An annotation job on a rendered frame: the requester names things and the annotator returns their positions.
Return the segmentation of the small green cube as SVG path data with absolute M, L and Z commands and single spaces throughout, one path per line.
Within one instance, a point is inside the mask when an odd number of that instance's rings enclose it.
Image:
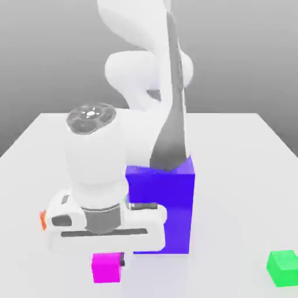
M 267 271 L 276 287 L 298 286 L 298 256 L 293 250 L 271 251 Z

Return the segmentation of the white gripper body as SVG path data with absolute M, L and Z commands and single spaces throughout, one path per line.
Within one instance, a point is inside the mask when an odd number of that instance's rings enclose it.
M 159 204 L 51 204 L 45 232 L 49 248 L 60 253 L 160 251 L 165 247 L 166 220 L 167 210 Z

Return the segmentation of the large blue box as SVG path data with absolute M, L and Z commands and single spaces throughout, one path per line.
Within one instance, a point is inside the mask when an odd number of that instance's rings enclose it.
M 191 220 L 196 173 L 189 157 L 172 171 L 128 166 L 131 203 L 157 203 L 168 214 L 165 222 L 165 247 L 160 254 L 189 254 Z

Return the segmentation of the small magenta cube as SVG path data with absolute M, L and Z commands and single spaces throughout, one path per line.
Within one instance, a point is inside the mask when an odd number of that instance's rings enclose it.
M 91 260 L 94 283 L 119 283 L 121 253 L 95 253 Z

